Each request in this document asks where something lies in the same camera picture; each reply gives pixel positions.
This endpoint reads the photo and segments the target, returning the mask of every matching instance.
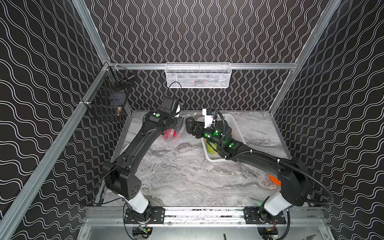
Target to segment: red object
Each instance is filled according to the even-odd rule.
[[[277,180],[277,178],[275,178],[274,176],[272,176],[271,174],[269,175],[269,178],[271,179],[271,181],[276,184],[277,186],[281,186],[281,182],[279,180]]]

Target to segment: white mesh basket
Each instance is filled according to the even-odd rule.
[[[227,88],[232,70],[230,63],[166,63],[165,73],[167,86],[179,82],[182,88]]]
[[[229,127],[232,128],[232,138],[235,139],[236,141],[240,141],[244,144],[247,144],[244,140],[243,134],[241,134],[240,129],[237,126],[236,120],[233,117],[233,115],[229,113],[224,113],[223,117],[227,121]],[[204,122],[204,117],[198,118],[197,121]],[[211,154],[207,151],[207,143],[203,137],[201,138],[201,142],[203,143],[205,157],[207,158],[208,161],[210,162],[226,161],[224,158],[221,158],[220,155],[218,155],[217,153]]]

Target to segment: yellow object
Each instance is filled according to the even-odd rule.
[[[217,154],[216,151],[214,150],[214,149],[216,149],[216,145],[215,145],[215,144],[211,143],[211,145],[214,147],[214,149],[213,149],[213,148],[211,148],[211,146],[207,143],[207,140],[205,140],[205,145],[206,145],[206,147],[207,147],[207,152],[209,152],[210,154]]]

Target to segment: gray marble tabletop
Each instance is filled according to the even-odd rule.
[[[124,146],[128,145],[142,125],[146,112],[134,112]],[[287,157],[267,112],[228,112],[234,116],[246,140],[256,149],[278,157]],[[193,114],[185,111],[184,115]],[[163,136],[154,141],[141,161],[136,176],[142,181],[141,191],[159,206],[258,206],[280,190],[269,175],[252,166],[233,161],[209,162],[201,139],[181,132],[182,139],[166,142]],[[104,201],[117,196],[109,189]],[[122,206],[120,200],[104,206]]]

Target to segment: gold object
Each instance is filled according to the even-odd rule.
[[[120,114],[121,114],[121,111],[122,111],[122,107],[117,107],[116,108],[116,117],[119,118],[120,117]]]

